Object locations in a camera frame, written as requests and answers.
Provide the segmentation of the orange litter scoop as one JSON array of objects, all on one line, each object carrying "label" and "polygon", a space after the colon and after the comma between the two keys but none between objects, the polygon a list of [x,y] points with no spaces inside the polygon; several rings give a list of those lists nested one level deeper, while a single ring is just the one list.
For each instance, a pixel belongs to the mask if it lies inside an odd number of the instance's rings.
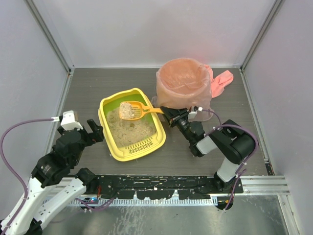
[{"label": "orange litter scoop", "polygon": [[160,108],[146,106],[139,101],[124,101],[119,106],[119,117],[122,120],[139,120],[149,113],[164,114]]}]

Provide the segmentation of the bin with pink bag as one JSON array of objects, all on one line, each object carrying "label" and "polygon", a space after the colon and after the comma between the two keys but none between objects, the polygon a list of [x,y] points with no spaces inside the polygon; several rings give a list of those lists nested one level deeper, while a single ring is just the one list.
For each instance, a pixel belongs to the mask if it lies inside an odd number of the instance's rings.
[{"label": "bin with pink bag", "polygon": [[151,100],[154,107],[173,109],[202,107],[195,121],[207,121],[212,114],[211,77],[205,64],[190,58],[168,61],[156,72],[156,96]]}]

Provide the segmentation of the yellow green litter box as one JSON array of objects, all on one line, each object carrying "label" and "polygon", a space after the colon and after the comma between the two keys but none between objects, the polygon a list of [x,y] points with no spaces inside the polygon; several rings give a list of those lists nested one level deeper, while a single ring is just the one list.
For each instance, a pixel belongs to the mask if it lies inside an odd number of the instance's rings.
[{"label": "yellow green litter box", "polygon": [[140,101],[152,107],[143,91],[133,88],[102,99],[98,109],[109,151],[120,162],[146,156],[161,148],[166,141],[166,133],[157,114],[147,114],[135,121],[119,118],[120,103],[128,101]]}]

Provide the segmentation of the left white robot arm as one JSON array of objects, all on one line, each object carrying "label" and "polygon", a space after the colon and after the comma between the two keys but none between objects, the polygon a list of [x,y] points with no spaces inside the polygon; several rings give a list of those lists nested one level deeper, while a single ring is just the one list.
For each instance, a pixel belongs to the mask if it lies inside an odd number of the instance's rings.
[{"label": "left white robot arm", "polygon": [[0,222],[2,235],[40,235],[52,218],[69,202],[95,188],[96,175],[87,168],[82,168],[62,191],[57,193],[48,203],[43,200],[56,188],[61,180],[74,169],[86,147],[104,139],[103,127],[93,119],[87,121],[92,132],[77,121],[65,125],[65,117],[61,117],[58,128],[60,137],[56,140],[52,151],[41,157],[28,183],[8,163],[4,152],[0,153],[7,168],[13,173],[23,187],[23,195],[10,214]]}]

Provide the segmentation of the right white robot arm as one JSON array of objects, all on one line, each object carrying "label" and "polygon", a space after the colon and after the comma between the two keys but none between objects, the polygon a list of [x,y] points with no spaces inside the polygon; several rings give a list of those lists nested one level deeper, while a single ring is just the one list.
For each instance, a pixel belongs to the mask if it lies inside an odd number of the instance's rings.
[{"label": "right white robot arm", "polygon": [[160,108],[170,127],[177,127],[189,142],[189,149],[195,157],[202,157],[214,149],[220,150],[224,160],[213,176],[214,186],[222,191],[229,189],[239,170],[255,153],[259,146],[257,138],[232,120],[220,123],[206,133],[200,121],[190,121],[200,112],[217,115],[214,111],[193,106],[190,109]]}]

